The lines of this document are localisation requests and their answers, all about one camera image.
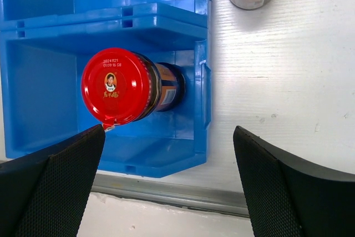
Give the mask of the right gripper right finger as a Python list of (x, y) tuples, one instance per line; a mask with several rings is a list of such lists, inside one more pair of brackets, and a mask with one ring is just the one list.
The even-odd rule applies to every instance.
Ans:
[(354, 174), (300, 158), (241, 126), (233, 142), (254, 236), (354, 236)]

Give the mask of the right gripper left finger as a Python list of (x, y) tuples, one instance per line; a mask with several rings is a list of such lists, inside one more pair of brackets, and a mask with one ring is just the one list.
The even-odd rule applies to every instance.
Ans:
[(1, 236), (76, 236), (104, 143), (98, 124), (1, 163)]

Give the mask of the red-lid sauce jar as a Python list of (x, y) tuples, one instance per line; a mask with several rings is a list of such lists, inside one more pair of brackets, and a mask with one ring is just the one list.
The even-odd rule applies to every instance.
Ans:
[(175, 108), (184, 98), (186, 81), (174, 64), (154, 63), (137, 52), (108, 48), (84, 67), (81, 92), (88, 111), (110, 131)]

